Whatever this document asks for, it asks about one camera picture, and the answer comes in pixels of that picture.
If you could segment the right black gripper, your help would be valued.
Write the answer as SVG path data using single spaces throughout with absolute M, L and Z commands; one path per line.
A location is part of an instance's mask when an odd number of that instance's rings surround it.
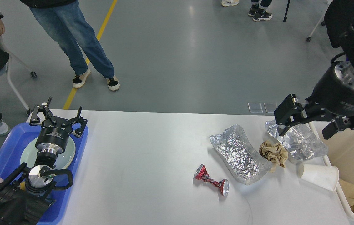
M 300 103 L 295 94 L 289 94 L 274 110 L 279 136 L 283 136 L 293 126 L 320 121 L 324 109 L 335 116 L 323 130 L 323 138 L 328 140 L 338 131 L 354 130 L 354 67 L 350 61 L 335 62 L 315 85 L 312 94 Z

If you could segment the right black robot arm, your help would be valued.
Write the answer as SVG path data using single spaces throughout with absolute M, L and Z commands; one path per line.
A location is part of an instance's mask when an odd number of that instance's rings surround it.
M 324 139 L 338 131 L 354 130 L 354 0 L 334 0 L 324 22 L 332 47 L 341 47 L 346 61 L 333 58 L 331 66 L 304 103 L 288 95 L 274 111 L 278 134 L 283 136 L 297 124 L 329 121 Z

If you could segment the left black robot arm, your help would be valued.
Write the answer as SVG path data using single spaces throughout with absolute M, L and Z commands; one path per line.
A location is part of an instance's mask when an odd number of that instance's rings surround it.
M 35 225 L 55 203 L 49 195 L 73 185 L 69 169 L 57 169 L 58 156 L 65 152 L 70 135 L 81 137 L 87 120 L 81 116 L 82 107 L 71 119 L 53 115 L 47 103 L 36 105 L 30 125 L 41 126 L 35 143 L 36 160 L 32 167 L 21 163 L 0 183 L 0 225 Z

